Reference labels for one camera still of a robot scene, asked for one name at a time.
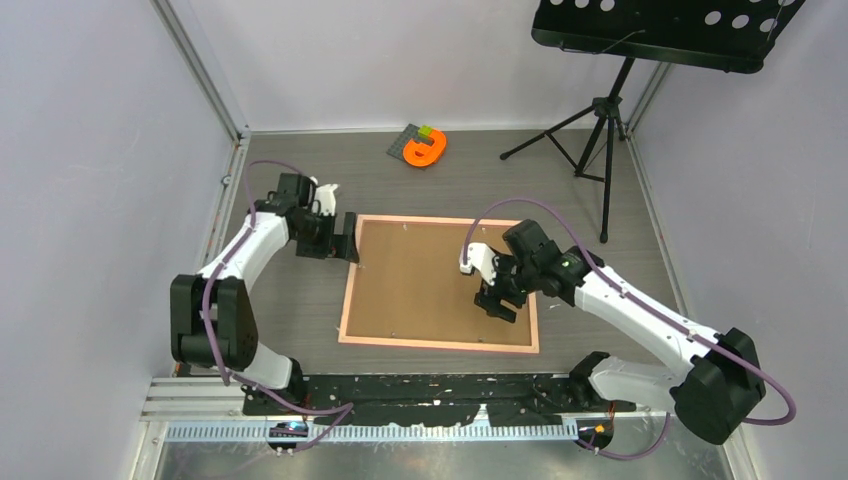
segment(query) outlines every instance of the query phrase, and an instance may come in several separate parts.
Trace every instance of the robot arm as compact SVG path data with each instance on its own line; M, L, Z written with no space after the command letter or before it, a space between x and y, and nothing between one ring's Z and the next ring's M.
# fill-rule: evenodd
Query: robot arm
M578 401L597 395L605 400L627 400L651 408L675 411L696 435L714 444L723 443L765 395L762 380L741 367L690 340L693 334L713 341L759 365L753 341L732 329L725 335L669 310L638 291L603 260L594 263L626 291L683 325L682 335L610 287L595 273L577 247L561 252L542 228L525 220L504 233L512 255L472 243L468 257L460 256L460 271L482 277L474 303L493 317L514 322L515 312L501 304L520 308L529 292L540 291L609 322L653 353L665 365L626 362L605 352L594 352L571 372L583 380L585 391Z
M337 188L335 184L317 186L315 178L281 174L277 190L256 202L255 217L245 217L241 230L215 260L195 275L174 279L171 353L175 360L215 368L200 310L207 281L223 265L212 286L210 317L224 364L275 390L288 388L293 378L297 382L297 363L259 342L248 293L271 257L290 240L297 243L295 253L301 257L359 261L354 241L356 214L345 214L343 233L333 233ZM238 248L236 253L225 259L234 248Z

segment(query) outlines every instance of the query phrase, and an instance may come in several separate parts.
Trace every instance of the wooden board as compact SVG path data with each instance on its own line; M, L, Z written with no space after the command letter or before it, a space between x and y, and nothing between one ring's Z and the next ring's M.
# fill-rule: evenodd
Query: wooden board
M536 297L515 323L474 305L480 275L459 273L459 254L473 220L359 215L360 263L351 264L340 343L539 353ZM501 235L514 220L483 220L472 236L508 252Z

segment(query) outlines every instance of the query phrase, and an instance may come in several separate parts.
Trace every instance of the orange object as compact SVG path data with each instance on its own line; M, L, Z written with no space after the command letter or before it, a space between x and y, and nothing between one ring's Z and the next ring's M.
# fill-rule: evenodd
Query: orange object
M439 161L445 148L448 146L448 139L445 134L439 130L431 130L429 134L432 145L426 143L418 143L415 140L410 140L403 147L403 159L406 163L413 167L424 168Z

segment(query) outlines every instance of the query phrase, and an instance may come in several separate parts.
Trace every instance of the black music stand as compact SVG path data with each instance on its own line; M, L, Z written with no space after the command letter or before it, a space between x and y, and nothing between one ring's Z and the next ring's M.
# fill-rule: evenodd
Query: black music stand
M574 175L604 183L601 243L608 240L615 130L626 138L618 105L635 59L657 60L725 72L763 68L774 41L806 0L541 0L533 20L536 43L563 51L625 57L612 90L592 105L501 154L501 160L548 137L574 167ZM598 117L580 160L575 162L553 133L594 112ZM585 172L607 127L604 177Z

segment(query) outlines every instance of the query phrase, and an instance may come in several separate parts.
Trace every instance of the purple cable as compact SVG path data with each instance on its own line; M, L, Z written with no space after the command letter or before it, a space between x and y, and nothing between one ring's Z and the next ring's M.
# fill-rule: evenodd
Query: purple cable
M212 295L212 286L214 285L215 280L218 279L218 276L221 274L221 271L224 269L224 266L233 258L233 256L239 251L239 249L245 244L245 242L247 242L247 239L250 238L251 234L253 234L253 229L256 226L256 206L253 204L253 201L254 201L253 193L251 193L251 191L250 191L250 183L247 181L247 176L248 176L247 174L250 171L250 168L253 167L254 165L257 165L257 164L279 165L281 167L288 168L289 170L292 170L295 173L298 173L300 175L304 175L304 173L301 172L299 169L297 169L297 168L295 168L295 167L293 167L293 166L291 166L287 163L278 162L276 160L257 160L255 162L251 162L250 165L247 166L247 168L245 169L245 172L242 175L242 180L244 182L244 191L247 195L248 208L250 208L250 228L248 230L246 230L244 232L244 234L238 240L236 240L236 243L232 246L232 248L230 248L230 250L227 251L226 254L224 254L223 258L221 259L221 263L219 263L212 270L212 274L209 276L209 279L206 280L206 285L203 288L203 299L202 299L202 302L201 302L203 326L206 329L206 336L209 338L209 346L212 349L212 356L215 358L215 365L218 367L218 372L221 374L221 380L224 381L224 385L230 384L230 372L227 370L226 366L224 365L224 358L221 356L221 349L218 346L218 342L217 342L217 339L215 337L215 329L212 327L212 320L211 320L212 316L210 314L210 305L209 304L210 304L210 299L211 299L211 295ZM280 397L279 395L274 393L272 390L270 390L270 389L268 389L268 388L266 388L262 385L259 385L255 382L251 382L251 381L249 381L249 380L247 380L247 379L245 379L245 378L243 378L243 377L241 377L237 374L233 374L233 378L235 378L236 381L238 381L238 382L244 383L245 385L251 385L253 387L256 387L257 390L261 391L265 395L271 397L273 400L275 400L280 405L282 405L282 406L284 406L284 407L286 407L289 410L292 410L294 412L297 412L297 413L300 413L300 414L303 414L303 415L333 415L333 414L336 414L336 413L339 414L338 417L336 417L336 419L333 421L333 423L331 423L330 426L327 429L325 429L320 435L318 435L314 439L310 440L309 442L298 446L297 448L295 448L293 450L293 452L301 452L303 450L311 448L313 445L315 445L316 442L318 442L318 440L323 438L325 435L327 435L330 432L330 430L332 430L336 425L338 425L342 421L342 419L344 419L344 417L346 417L347 414L351 412L351 410L353 410L353 404L352 403L347 403L347 404L342 405L340 407L331 408L331 409L328 409L328 410L308 410L308 409L299 407L297 405L294 405L293 403L286 401L284 398Z
M619 285L618 283L614 282L612 279L607 277L606 274L604 274L604 272L600 268L598 268L597 265L595 265L595 261L592 260L592 256L589 255L589 251L586 250L586 247L583 245L583 243L577 237L577 234L574 233L574 230L571 229L571 226L568 224L568 222L566 222L565 219L562 218L562 216L559 213L554 211L554 209L552 207L550 207L550 206L548 206L548 205L546 205L542 202L539 202L538 200L533 200L532 198L514 197L514 198L508 198L506 200L501 200L500 202L493 203L489 208L486 209L485 212L483 212L482 215L480 215L480 217L478 217L476 220L474 220L474 223L471 224L471 228L468 229L468 234L465 236L465 243L462 245L462 263L466 263L468 261L468 244L471 243L471 235L472 235L472 233L474 233L474 229L477 227L477 224L480 223L480 221L483 218L485 218L486 215L488 215L489 212L491 212L495 208L497 208L501 205L504 205L504 204L507 204L507 203L513 203L513 202L531 203L533 205L536 205L537 207L541 207L542 209L546 210L548 213L553 215L554 218L556 218L557 221L559 221L559 223L563 226L563 228L565 228L566 231L568 231L568 234L571 236L572 240L574 240L575 245L577 245L577 248L580 249L580 253L583 254L583 258L586 259L586 263L588 263L589 266L592 267L592 270L599 277L601 277L601 279L604 282L606 282L612 289L616 290L619 294L621 294L623 292L623 287L621 287L621 285ZM648 303L645 302L644 300L642 300L641 298L633 295L630 292L624 292L624 296L627 297L630 301L632 301L636 305L639 305L639 307L641 307L643 310L647 311L651 315L658 318L660 321L662 321L663 323L665 323L669 327L677 330L678 332L680 332L683 335L686 335L687 337L690 337L690 332L686 327L678 324L677 322L675 322L671 318L667 317L662 312L660 312L657 309L655 309L654 307L648 305ZM691 338L694 341L698 342L699 344L701 344L701 345L703 345L703 346L705 346L705 347L707 347L707 348L709 348L713 351L718 352L719 354L725 356L726 358L733 361L734 363L736 363L740 367L744 368L745 370L748 370L749 372L753 373L754 375L760 377L763 381L765 381L766 383L771 385L775 390L777 390L777 393L779 393L780 396L783 397L783 400L786 402L786 407L787 407L787 410L788 410L786 412L786 415L784 415L780 418L770 418L770 419L746 418L746 419L743 420L744 423L749 423L749 424L752 424L752 425L777 426L777 425L785 425L785 424L791 422L795 418L795 415L797 414L797 406L795 405L795 400L792 399L792 396L789 394L789 391L787 391L786 388L783 387L783 385L779 384L777 382L777 380L774 379L774 377L772 377L771 375L762 371L760 368L751 364L747 360L740 358L738 355L734 354L733 352L728 351L726 348L724 348L720 345L716 345L715 343L712 343L711 341L709 341L706 338L698 335L697 333L692 334Z
M598 455L600 455L602 457L606 457L606 458L612 458L613 460L624 460L624 461L639 460L640 458L645 458L648 455L654 453L658 448L660 448L660 445L662 445L663 440L665 440L665 437L668 436L668 431L670 430L670 427L671 427L671 414L666 412L665 423L663 423L663 429L662 429L662 431L660 431L660 435L657 437L657 440L654 442L654 444L651 445L644 452L636 453L634 455L623 455L621 453L607 452L606 450L598 450ZM593 440L595 440L595 434L594 433L592 434L592 438L590 438L588 442L578 438L577 443L579 443L580 446L582 446L583 448L594 451L595 446L592 445Z
M223 380L224 385L227 386L230 385L230 372L227 371L227 368L224 365L224 357L221 356L221 349L218 347L218 342L215 337L215 329L212 328L212 315L209 311L210 303L212 301L212 286L215 284L215 280L218 279L218 276L221 274L224 266L233 258L233 256L235 256L239 249L244 246L247 239L250 238L250 235L253 234L253 227L256 226L256 205L253 204L253 193L250 191L250 182L247 181L247 174L254 165L259 164L279 165L299 175L304 175L304 173L297 167L284 162L278 162L277 160L256 160L255 162L251 162L242 174L244 192L247 195L247 207L250 209L250 229L244 232L244 235L236 241L235 245L233 245L233 247L221 259L221 263L215 266L212 270L212 274L209 276L209 279L206 281L206 286L203 288L203 298L201 300L203 327L206 329L206 336L209 338L209 346L212 347L212 357L215 358L215 366L218 367L218 373L221 374L221 380Z

